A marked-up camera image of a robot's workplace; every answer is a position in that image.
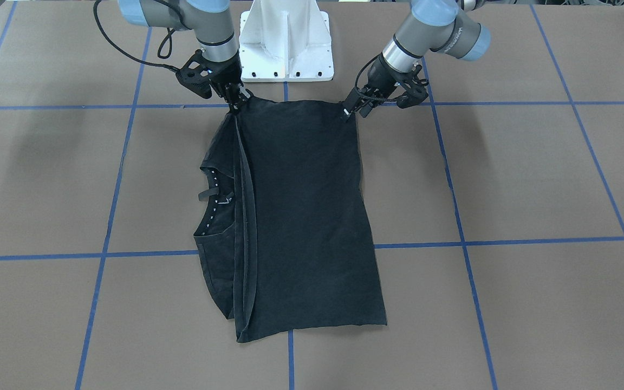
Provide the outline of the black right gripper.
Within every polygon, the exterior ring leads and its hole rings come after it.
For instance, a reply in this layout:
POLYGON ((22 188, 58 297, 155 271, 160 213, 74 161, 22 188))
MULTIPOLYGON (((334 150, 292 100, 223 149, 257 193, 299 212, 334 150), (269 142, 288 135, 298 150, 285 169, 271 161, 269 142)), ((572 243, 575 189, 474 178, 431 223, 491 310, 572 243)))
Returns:
POLYGON ((210 61, 210 68, 214 73, 211 86, 229 106, 230 113, 238 113, 252 98, 252 93, 245 88, 241 79, 241 60, 235 54, 223 62, 210 61))

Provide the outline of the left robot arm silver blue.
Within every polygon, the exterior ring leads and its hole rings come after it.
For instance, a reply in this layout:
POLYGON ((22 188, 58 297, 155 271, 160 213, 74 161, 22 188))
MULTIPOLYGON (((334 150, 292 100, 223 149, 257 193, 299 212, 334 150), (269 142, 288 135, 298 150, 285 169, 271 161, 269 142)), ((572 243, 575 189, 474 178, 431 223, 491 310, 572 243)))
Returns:
POLYGON ((490 46, 492 35, 467 13, 486 1, 411 1, 409 13, 382 52, 356 75, 342 103, 344 120, 358 113, 366 118, 384 103, 411 108, 428 99, 428 79, 419 76, 428 53, 475 61, 490 46))

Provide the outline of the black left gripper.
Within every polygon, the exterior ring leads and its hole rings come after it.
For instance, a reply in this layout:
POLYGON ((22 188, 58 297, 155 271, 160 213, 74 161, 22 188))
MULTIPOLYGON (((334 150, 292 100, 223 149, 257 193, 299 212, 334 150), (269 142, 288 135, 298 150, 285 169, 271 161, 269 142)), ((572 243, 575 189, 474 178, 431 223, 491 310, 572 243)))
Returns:
POLYGON ((397 86, 406 83, 408 74, 394 69, 383 54, 376 55, 367 62, 361 71, 369 67, 367 72, 367 82, 364 87, 355 87, 349 92, 342 102, 342 119, 348 121, 354 114, 359 113, 365 107, 372 109, 386 101, 395 101, 399 108, 408 106, 408 96, 406 94, 396 98, 389 98, 396 90, 397 86))

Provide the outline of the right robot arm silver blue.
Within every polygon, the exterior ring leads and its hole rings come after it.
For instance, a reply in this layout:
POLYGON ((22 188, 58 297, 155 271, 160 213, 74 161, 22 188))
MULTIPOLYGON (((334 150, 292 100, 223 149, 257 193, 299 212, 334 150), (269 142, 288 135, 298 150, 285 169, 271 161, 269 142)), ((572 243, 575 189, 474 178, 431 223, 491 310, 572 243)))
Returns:
POLYGON ((164 44, 172 47, 176 32, 190 30, 198 49, 180 68, 141 60, 124 51, 107 35, 99 17, 101 2, 93 4, 97 29, 106 42, 134 62, 172 72, 179 84, 203 99, 217 94, 236 113, 250 101, 252 94, 241 79, 239 46, 235 38, 228 1, 118 1, 118 8, 129 24, 166 29, 164 44))

